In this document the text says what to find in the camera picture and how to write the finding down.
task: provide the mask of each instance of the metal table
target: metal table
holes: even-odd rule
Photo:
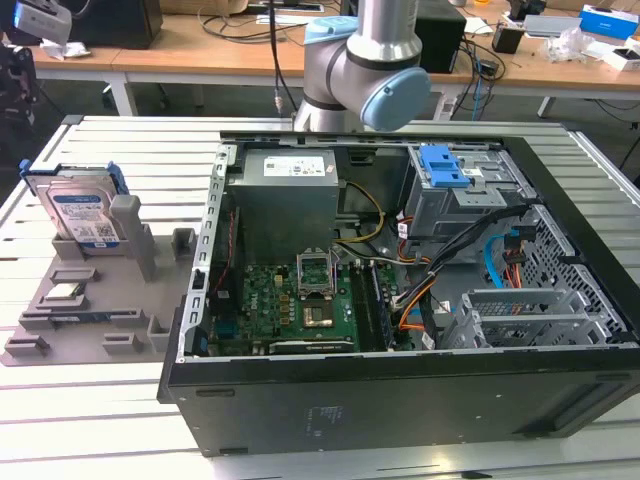
[[[154,234],[199,228],[220,129],[281,130],[280,120],[86,117],[63,125],[38,162],[117,162]],[[581,134],[558,124],[415,123],[412,131],[527,138],[640,282],[640,194]],[[0,349],[53,257],[54,234],[24,183],[0,209]],[[564,440],[240,456],[200,456],[173,405],[155,400],[161,364],[0,366],[0,478],[636,479],[640,396]]]

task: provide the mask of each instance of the motherboard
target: motherboard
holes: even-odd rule
[[[319,260],[247,265],[241,310],[214,319],[210,347],[226,356],[346,353],[372,350],[380,339],[377,347],[386,348],[392,341],[388,307],[398,291],[393,268]]]

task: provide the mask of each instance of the floor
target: floor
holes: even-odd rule
[[[156,85],[136,84],[135,97],[140,115],[163,116],[227,116],[273,117],[273,89],[268,87],[206,86],[205,106],[196,109],[191,89],[187,85],[166,85],[170,106],[163,110],[161,95]],[[14,139],[12,151],[0,146],[0,203],[16,185],[19,177],[17,165],[21,158],[33,159],[53,134],[64,114],[115,115],[114,110],[102,104],[104,85],[91,82],[47,81],[43,84],[50,101],[44,96],[34,108],[36,121],[32,128],[10,127],[9,136]],[[299,103],[302,92],[293,89]],[[437,96],[432,95],[424,118],[432,118]],[[496,96],[486,107],[483,120],[543,122],[536,111],[541,98]],[[630,102],[610,102],[621,108],[633,107]],[[467,99],[466,106],[473,106]],[[620,121],[605,113],[596,103],[586,100],[559,99],[546,120],[563,123],[570,130],[584,132],[595,145],[614,163],[619,165],[640,132],[631,130],[631,122],[640,120],[640,107],[616,110],[607,107]],[[456,120],[470,120],[469,111],[460,110]],[[625,167],[632,179],[640,174],[640,148]]]

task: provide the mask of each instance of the green motherboard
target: green motherboard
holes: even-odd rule
[[[264,354],[274,342],[350,342],[360,351],[357,309],[352,298],[353,265],[338,265],[330,273],[326,263],[305,265],[308,284],[335,278],[331,295],[300,298],[297,265],[249,265],[244,269],[242,308],[230,329],[214,326],[211,340],[219,355]],[[397,293],[394,271],[378,269],[380,294],[387,302]]]

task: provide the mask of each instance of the blue cable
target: blue cable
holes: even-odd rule
[[[473,104],[473,113],[471,113],[471,121],[473,122],[476,119],[476,112],[478,111],[478,101],[480,100],[480,93],[482,91],[482,65],[480,65],[480,60],[476,60],[476,68],[478,69],[478,84],[476,85],[475,91],[475,103]]]
[[[503,235],[494,235],[493,237],[489,238],[489,241],[484,246],[484,263],[487,266],[489,276],[491,277],[491,280],[493,281],[496,288],[504,288],[504,285],[502,285],[502,278],[500,277],[500,274],[498,274],[498,271],[493,264],[493,256],[491,255],[491,247],[493,246],[493,242],[495,242],[499,238],[503,238]]]
[[[480,90],[482,90],[482,77],[478,77],[478,86],[476,87],[476,101],[473,104],[473,113],[471,113],[471,121],[476,119],[476,112],[478,111],[478,101],[480,100]]]

